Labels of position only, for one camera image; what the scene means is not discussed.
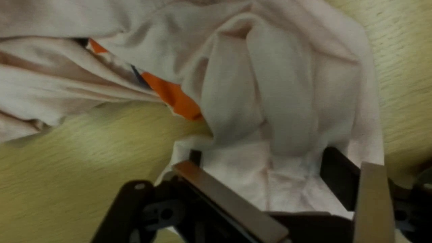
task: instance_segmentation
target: crumpled fabric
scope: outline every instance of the crumpled fabric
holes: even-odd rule
[[[202,167],[264,210],[347,212],[318,178],[335,146],[383,163],[374,65],[362,27],[322,0],[3,0],[0,139],[101,102],[158,100],[67,38],[178,84],[213,138]]]
[[[187,94],[185,94],[181,85],[165,81],[146,70],[140,70],[139,67],[116,58],[93,39],[88,40],[86,48],[111,69],[117,70],[132,82],[138,81],[142,86],[151,89],[171,109],[174,116],[187,120],[202,119],[200,107]]]

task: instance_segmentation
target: black plastic part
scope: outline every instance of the black plastic part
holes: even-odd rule
[[[152,185],[148,181],[131,181],[125,183],[104,221],[97,229],[92,243],[128,243],[131,233],[138,229],[140,242],[152,242],[155,232],[140,228],[140,209],[151,196]]]
[[[158,231],[179,224],[186,213],[186,206],[181,200],[165,200],[146,205],[142,212],[142,219],[144,229]]]
[[[410,193],[413,212],[408,220],[414,227],[414,231],[408,235],[413,243],[430,243],[432,242],[432,190],[425,185],[432,185],[432,167],[424,170],[414,183]]]
[[[358,169],[337,148],[324,150],[320,175],[347,210],[355,210],[360,181]]]
[[[354,223],[329,213],[268,213],[289,228],[289,239],[295,243],[352,243]]]
[[[205,196],[197,192],[193,186],[181,182],[173,183],[175,192],[181,193],[181,198],[187,205],[187,215],[174,228],[187,243],[250,243],[250,239],[244,237],[244,228],[236,228],[217,205],[210,202]]]
[[[201,166],[201,151],[190,150],[189,161],[193,162],[196,166]]]

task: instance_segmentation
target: table surface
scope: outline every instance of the table surface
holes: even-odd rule
[[[432,156],[432,1],[328,3],[362,23],[370,36],[386,163],[408,183]],[[205,132],[205,124],[173,117],[165,105],[127,104],[1,144],[0,242],[89,242],[125,181],[155,179],[174,140]]]

